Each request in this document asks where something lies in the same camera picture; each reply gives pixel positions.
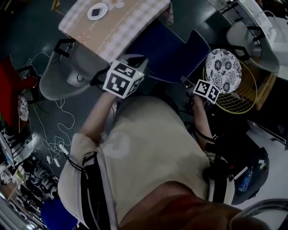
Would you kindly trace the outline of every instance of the red chair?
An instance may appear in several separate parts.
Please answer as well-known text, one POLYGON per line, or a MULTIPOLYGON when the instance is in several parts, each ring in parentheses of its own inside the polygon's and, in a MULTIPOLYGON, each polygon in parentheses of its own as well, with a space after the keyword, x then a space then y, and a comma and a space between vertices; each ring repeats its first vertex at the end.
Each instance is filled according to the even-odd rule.
POLYGON ((34 88, 38 82, 36 77, 21 80, 18 73, 25 69, 16 71, 10 56, 0 61, 0 113, 11 128, 19 127, 19 94, 26 88, 34 88))

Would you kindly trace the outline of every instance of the yellow wire rack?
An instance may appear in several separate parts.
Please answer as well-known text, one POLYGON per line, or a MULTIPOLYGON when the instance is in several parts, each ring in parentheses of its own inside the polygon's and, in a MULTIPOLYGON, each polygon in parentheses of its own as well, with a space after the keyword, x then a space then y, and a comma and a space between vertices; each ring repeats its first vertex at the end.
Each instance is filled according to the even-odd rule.
MULTIPOLYGON (((251 110, 257 98, 257 85, 249 68, 240 61, 242 67, 242 80, 239 87, 231 93, 220 94, 216 105, 231 114, 244 114, 251 110)), ((205 66, 203 80, 206 80, 205 66)))

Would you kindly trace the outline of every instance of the gray chair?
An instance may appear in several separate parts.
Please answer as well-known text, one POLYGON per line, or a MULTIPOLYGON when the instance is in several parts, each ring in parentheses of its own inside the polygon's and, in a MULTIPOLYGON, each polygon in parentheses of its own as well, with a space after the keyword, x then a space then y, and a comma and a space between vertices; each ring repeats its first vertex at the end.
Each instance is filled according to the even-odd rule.
POLYGON ((60 40, 52 52, 48 66, 40 80, 42 95, 49 100, 60 100, 78 95, 93 85, 98 78, 106 77, 109 63, 80 43, 75 43, 67 53, 60 49, 63 43, 75 40, 60 40))
POLYGON ((247 27, 242 21, 235 23, 227 32, 227 41, 232 46, 240 46, 245 49, 235 50, 238 58, 244 60, 248 64, 252 64, 260 69, 268 72, 278 73, 280 64, 270 48, 268 40, 265 38, 261 28, 259 27, 247 27), (253 37, 250 30, 260 30, 261 35, 253 37), (255 42, 259 41, 261 44, 261 55, 259 62, 253 60, 252 57, 256 57, 255 42))

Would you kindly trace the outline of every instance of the dark gray floor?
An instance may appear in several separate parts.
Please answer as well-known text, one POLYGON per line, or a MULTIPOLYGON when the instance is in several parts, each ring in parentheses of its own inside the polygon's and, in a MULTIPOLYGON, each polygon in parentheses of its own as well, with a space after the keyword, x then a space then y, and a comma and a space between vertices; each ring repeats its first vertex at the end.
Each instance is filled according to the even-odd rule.
MULTIPOLYGON (((61 0, 61 11, 67 12, 74 2, 75 0, 61 0)), ((196 29, 208 43, 223 42, 225 39, 223 31, 229 25, 208 2, 205 0, 172 0, 172 3, 175 22, 171 29, 183 40, 188 40, 190 32, 196 29)), ((0 58, 10 54, 15 68, 20 68, 27 62, 28 58, 34 57, 41 51, 51 54, 57 41, 65 37, 58 30, 58 24, 63 16, 52 12, 50 10, 51 5, 52 0, 31 0, 14 20, 7 36, 3 39, 0 47, 0 58)), ((45 55, 38 56, 33 62, 39 74, 44 72, 47 63, 48 58, 45 55)), ((150 83, 151 85, 154 84, 153 81, 147 81, 146 86, 149 87, 150 83)), ((174 96, 178 101, 183 100, 184 91, 181 86, 171 86, 167 89, 170 96, 174 96)), ((70 138, 79 130, 100 95, 101 92, 96 87, 93 87, 81 95, 66 99, 64 110, 73 113, 76 118, 74 127, 68 130, 70 138)), ((43 101, 39 105, 43 110, 50 113, 50 115, 47 115, 36 107, 44 124, 48 140, 53 142, 54 136, 59 135, 68 142, 63 133, 59 131, 57 124, 64 123, 68 127, 71 126, 73 121, 71 116, 64 114, 56 106, 55 102, 43 101)), ((111 115, 107 121, 107 130, 111 128, 112 122, 113 117, 111 115)), ((33 138, 38 140, 35 144, 36 148, 40 150, 43 162, 46 162, 46 156, 49 152, 41 143, 41 138, 45 138, 44 132, 32 106, 31 128, 33 138)), ((60 174, 65 161, 66 159, 62 156, 61 160, 59 160, 60 168, 56 167, 55 164, 51 165, 56 174, 60 174)))

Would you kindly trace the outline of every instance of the checkered tablecloth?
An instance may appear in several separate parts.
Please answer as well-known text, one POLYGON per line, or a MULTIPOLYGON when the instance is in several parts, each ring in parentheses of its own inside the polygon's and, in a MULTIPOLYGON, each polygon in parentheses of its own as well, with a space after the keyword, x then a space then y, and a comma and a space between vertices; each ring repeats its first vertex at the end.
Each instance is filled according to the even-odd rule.
POLYGON ((168 24, 173 23, 170 0, 111 0, 126 2, 130 7, 127 7, 127 11, 114 8, 98 21, 89 20, 87 17, 89 8, 102 1, 78 0, 59 24, 59 30, 110 63, 116 60, 161 14, 166 16, 168 24), (117 10, 118 12, 121 10, 123 15, 117 15, 117 10), (119 17, 116 22, 113 21, 115 17, 119 17))

